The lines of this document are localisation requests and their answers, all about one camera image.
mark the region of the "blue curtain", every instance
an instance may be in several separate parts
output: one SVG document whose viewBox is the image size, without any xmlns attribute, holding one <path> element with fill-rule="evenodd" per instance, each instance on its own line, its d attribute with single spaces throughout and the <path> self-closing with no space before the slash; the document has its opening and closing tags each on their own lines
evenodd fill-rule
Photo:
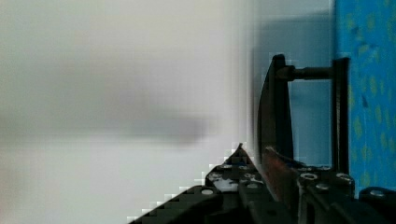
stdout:
<svg viewBox="0 0 396 224">
<path fill-rule="evenodd" d="M 396 2 L 336 1 L 337 57 L 349 57 L 349 171 L 357 192 L 396 189 Z"/>
</svg>

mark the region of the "black plastic part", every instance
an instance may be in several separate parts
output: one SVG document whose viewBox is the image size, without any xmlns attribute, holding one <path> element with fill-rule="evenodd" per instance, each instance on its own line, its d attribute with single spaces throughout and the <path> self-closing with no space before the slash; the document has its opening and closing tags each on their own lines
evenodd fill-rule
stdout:
<svg viewBox="0 0 396 224">
<path fill-rule="evenodd" d="M 303 173 L 300 186 L 300 224 L 388 223 L 368 203 L 353 199 L 354 181 L 335 172 Z"/>
<path fill-rule="evenodd" d="M 349 59 L 332 62 L 332 166 L 349 174 L 348 162 L 348 90 L 347 71 Z"/>
<path fill-rule="evenodd" d="M 359 200 L 370 204 L 391 223 L 396 223 L 396 191 L 380 187 L 370 187 L 361 190 Z"/>
<path fill-rule="evenodd" d="M 203 194 L 203 190 L 213 193 Z M 203 223 L 205 214 L 219 210 L 222 204 L 223 195 L 216 188 L 195 186 L 131 224 Z"/>
<path fill-rule="evenodd" d="M 273 147 L 288 158 L 293 158 L 290 98 L 288 81 L 276 80 L 276 73 L 286 67 L 285 56 L 273 57 L 262 87 L 259 106 L 259 147 Z"/>
</svg>

